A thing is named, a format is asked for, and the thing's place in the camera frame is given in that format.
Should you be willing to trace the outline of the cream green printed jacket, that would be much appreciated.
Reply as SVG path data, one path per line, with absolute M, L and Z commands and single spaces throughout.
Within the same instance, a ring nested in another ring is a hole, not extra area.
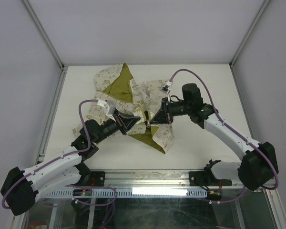
M 94 77 L 95 102 L 92 103 L 84 121 L 94 119 L 102 124 L 109 118 L 102 108 L 97 105 L 98 100 L 111 100 L 116 110 L 124 114 L 139 116 L 141 119 L 127 134 L 128 136 L 147 144 L 148 146 L 165 154 L 174 143 L 172 125 L 151 125 L 150 120 L 155 116 L 161 106 L 161 100 L 166 94 L 160 91 L 166 80 L 157 80 L 137 83 L 133 78 L 127 64 L 118 64 L 106 68 Z M 83 125 L 74 129 L 74 135 L 79 136 Z M 112 137 L 122 136 L 120 132 Z

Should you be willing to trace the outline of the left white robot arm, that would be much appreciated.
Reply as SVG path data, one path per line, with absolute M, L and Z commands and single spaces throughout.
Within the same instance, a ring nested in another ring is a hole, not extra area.
M 59 155 L 26 169 L 11 169 L 2 185 L 2 207 L 18 216 L 33 207 L 45 195 L 68 185 L 86 185 L 90 170 L 85 160 L 97 151 L 97 144 L 116 132 L 126 135 L 140 117 L 113 112 L 113 118 L 101 125 L 90 119 L 84 122 L 80 135 Z

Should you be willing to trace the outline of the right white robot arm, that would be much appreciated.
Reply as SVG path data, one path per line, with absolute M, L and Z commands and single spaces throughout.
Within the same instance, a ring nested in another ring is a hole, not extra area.
M 239 162 L 210 160 L 204 167 L 204 181 L 214 185 L 221 179 L 240 181 L 254 191 L 264 187 L 278 175 L 275 148 L 269 142 L 260 143 L 244 136 L 219 116 L 210 104 L 203 102 L 200 89 L 194 83 L 182 86 L 183 99 L 176 102 L 163 98 L 161 107 L 151 124 L 171 124 L 176 116 L 187 115 L 202 129 L 212 133 L 226 144 L 240 159 Z

